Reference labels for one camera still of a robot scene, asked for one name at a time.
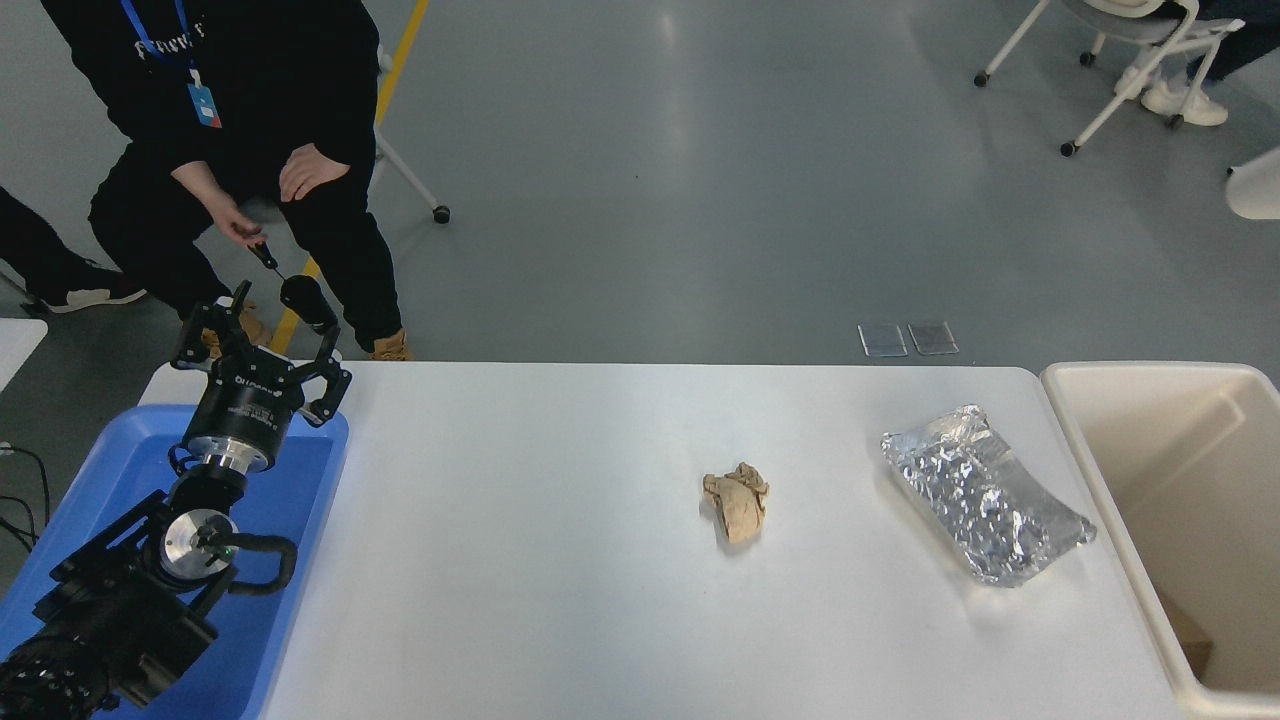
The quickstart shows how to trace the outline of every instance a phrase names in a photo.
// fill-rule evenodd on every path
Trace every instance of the aluminum foil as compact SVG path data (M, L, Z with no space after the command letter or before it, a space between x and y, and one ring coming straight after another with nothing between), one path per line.
M1097 536L1036 482L977 405L888 433L881 448L984 584L1015 588Z

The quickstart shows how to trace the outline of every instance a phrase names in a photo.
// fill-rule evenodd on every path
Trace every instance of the trash bin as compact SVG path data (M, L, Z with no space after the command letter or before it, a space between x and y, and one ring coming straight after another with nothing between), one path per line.
M1275 386L1207 363L1064 363L1042 380L1184 708L1280 717Z

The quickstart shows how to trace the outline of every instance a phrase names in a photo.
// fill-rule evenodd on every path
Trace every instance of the yellow floor line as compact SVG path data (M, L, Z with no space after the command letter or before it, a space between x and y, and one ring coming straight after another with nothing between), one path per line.
M410 15L408 24L404 26L404 35L401 36L401 44L396 47L392 72L387 73L387 77L383 79L383 86L378 88L378 109L374 111L375 126L383 124L387 109L390 108L392 97L396 96L396 86L399 83L401 68L403 68L404 61L408 60L408 51L413 49L413 41L417 40L419 27L422 24L422 15L426 14L426 6L430 4L431 0L417 0L417 5L413 6L413 14ZM307 264L302 268L302 274L310 278L319 277L320 265L316 265L314 259L307 258ZM280 316L280 324L275 327L275 332L271 334L271 352L285 355L289 350L289 343L293 342L293 332L297 328L297 314L285 307L284 314Z

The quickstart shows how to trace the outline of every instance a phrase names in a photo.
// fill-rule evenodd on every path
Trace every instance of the person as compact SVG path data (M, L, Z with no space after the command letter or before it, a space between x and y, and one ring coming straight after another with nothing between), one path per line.
M1160 17L1183 19L1187 12L1174 3L1165 3L1155 13ZM1240 19L1244 27L1229 33L1219 46L1217 56L1204 74L1201 88L1197 88L1183 111L1183 119L1197 126L1220 126L1226 122L1226 108L1208 97L1203 88L1210 88L1235 70L1280 47L1280 1L1276 0L1201 0L1199 13L1196 15L1201 20ZM1115 92L1119 95L1151 60L1155 50L1143 50L1125 68L1116 82ZM1142 87L1149 86L1142 95L1142 106L1158 115L1172 115L1183 106L1187 94L1192 91L1192 79L1201 68L1203 56L1196 58L1184 73L1175 73L1171 77L1160 77L1160 68L1156 68L1140 87L1135 87L1129 94L1129 100L1138 97Z
M360 0L42 0L129 138L90 224L108 255L186 316L230 295L195 240L266 240L268 195L375 360L410 360L390 251L369 213L378 29ZM269 332L241 316L250 338Z
M0 260L22 275L27 292L54 313L123 305L145 296L123 273L72 252L35 210L0 187Z

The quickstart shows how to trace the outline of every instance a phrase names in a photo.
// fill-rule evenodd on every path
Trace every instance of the blue lanyard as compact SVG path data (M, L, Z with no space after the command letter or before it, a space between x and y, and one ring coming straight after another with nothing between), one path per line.
M173 65L175 68L183 67L156 50L155 44L151 42L151 37L147 36L147 28L142 26L142 18L138 17L137 8L133 6L133 0L120 0L120 6L124 8L124 14L129 15L129 22L133 23L133 31L138 33L138 40L142 41L142 46L147 49L147 53L150 53L152 58L166 65ZM178 23L182 26L182 35L189 41L191 28L187 27L187 6L183 4L183 0L173 0L173 8L178 12ZM196 72L196 58L193 55L187 55L186 67L191 69L191 77L196 79L196 85L198 86L200 73Z

